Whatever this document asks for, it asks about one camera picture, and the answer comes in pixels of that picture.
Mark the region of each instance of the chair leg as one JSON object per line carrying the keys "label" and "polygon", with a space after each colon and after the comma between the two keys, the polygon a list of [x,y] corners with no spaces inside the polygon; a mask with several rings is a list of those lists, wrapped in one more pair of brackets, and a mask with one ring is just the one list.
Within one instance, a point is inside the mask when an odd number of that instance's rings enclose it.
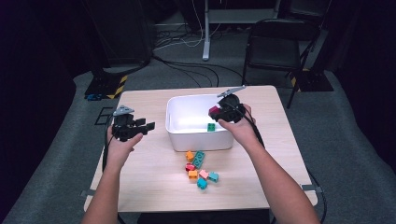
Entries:
{"label": "chair leg", "polygon": [[288,101],[288,105],[286,106],[287,109],[290,109],[291,101],[293,100],[294,93],[297,92],[297,90],[298,90],[298,85],[297,85],[297,83],[295,83],[294,87],[293,87],[293,90],[291,91],[291,95],[290,95],[290,98],[289,98],[289,101]]}
{"label": "chair leg", "polygon": [[242,84],[241,84],[241,86],[245,85],[245,77],[246,77],[246,75],[247,75],[247,60],[245,59],[244,70],[242,72]]}

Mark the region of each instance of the table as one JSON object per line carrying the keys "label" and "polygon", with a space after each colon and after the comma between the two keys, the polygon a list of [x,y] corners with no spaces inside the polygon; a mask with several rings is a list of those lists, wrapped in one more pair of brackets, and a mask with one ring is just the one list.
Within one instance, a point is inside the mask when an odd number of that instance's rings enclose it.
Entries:
{"label": "table", "polygon": [[205,44],[202,59],[209,60],[210,30],[209,23],[255,23],[264,19],[277,17],[280,0],[276,0],[274,8],[263,9],[210,9],[205,0]]}
{"label": "table", "polygon": [[[208,182],[205,190],[191,181],[185,171],[185,152],[173,150],[165,130],[166,105],[180,95],[219,94],[230,87],[156,91],[126,91],[119,105],[134,109],[136,119],[156,122],[134,148],[121,171],[119,212],[172,212],[269,208],[259,179],[246,151],[236,142],[230,149],[205,151],[202,169],[219,174],[218,183]],[[275,160],[302,185],[311,181],[276,88],[249,86],[236,95],[241,103],[251,105],[264,144]],[[91,189],[96,189],[102,175],[99,160]],[[314,191],[306,195],[313,205]],[[87,209],[92,196],[88,196]]]}

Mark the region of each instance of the white bin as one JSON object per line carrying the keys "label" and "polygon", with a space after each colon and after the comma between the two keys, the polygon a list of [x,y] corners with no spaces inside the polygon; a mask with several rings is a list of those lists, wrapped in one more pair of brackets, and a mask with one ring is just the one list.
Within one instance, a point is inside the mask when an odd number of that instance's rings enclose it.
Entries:
{"label": "white bin", "polygon": [[[166,107],[166,131],[175,151],[227,149],[233,145],[233,135],[209,117],[211,107],[218,105],[216,94],[173,97]],[[215,123],[208,132],[207,124]]]}

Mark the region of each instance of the black chair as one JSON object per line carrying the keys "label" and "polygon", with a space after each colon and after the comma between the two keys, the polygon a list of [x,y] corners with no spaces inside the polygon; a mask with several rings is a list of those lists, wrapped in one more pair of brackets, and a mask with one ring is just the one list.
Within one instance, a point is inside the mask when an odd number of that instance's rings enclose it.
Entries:
{"label": "black chair", "polygon": [[[301,88],[307,82],[303,76],[305,61],[319,33],[318,26],[311,21],[269,19],[253,24],[247,39],[242,85],[250,67],[292,73]],[[303,53],[302,44],[306,44]],[[299,85],[294,84],[287,108]]]}
{"label": "black chair", "polygon": [[282,0],[279,18],[312,21],[321,30],[332,0]]}

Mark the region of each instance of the toy brick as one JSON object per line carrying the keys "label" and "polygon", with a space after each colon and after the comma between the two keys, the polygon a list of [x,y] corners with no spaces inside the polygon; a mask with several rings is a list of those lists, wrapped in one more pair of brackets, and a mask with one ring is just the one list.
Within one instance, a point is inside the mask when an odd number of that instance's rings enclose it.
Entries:
{"label": "toy brick", "polygon": [[208,178],[209,178],[209,180],[211,180],[215,183],[217,183],[219,181],[219,175],[214,172],[210,172]]}
{"label": "toy brick", "polygon": [[205,153],[203,151],[197,151],[194,156],[194,160],[192,160],[192,165],[194,165],[197,169],[200,169],[202,163],[204,162]]}
{"label": "toy brick", "polygon": [[189,179],[195,179],[198,177],[198,171],[189,171]]}
{"label": "toy brick", "polygon": [[207,183],[206,183],[206,181],[204,179],[199,178],[198,181],[197,181],[197,186],[200,189],[206,189]]}
{"label": "toy brick", "polygon": [[188,172],[188,171],[193,171],[193,170],[195,170],[195,166],[188,162],[186,164],[186,171]]}
{"label": "toy brick", "polygon": [[214,123],[208,123],[207,124],[207,131],[208,132],[214,132],[216,130],[216,125]]}
{"label": "toy brick", "polygon": [[194,159],[194,154],[191,151],[186,152],[186,159],[187,161],[192,162]]}
{"label": "toy brick", "polygon": [[203,179],[207,179],[207,177],[209,176],[209,173],[206,170],[201,170],[199,172],[199,176]]}

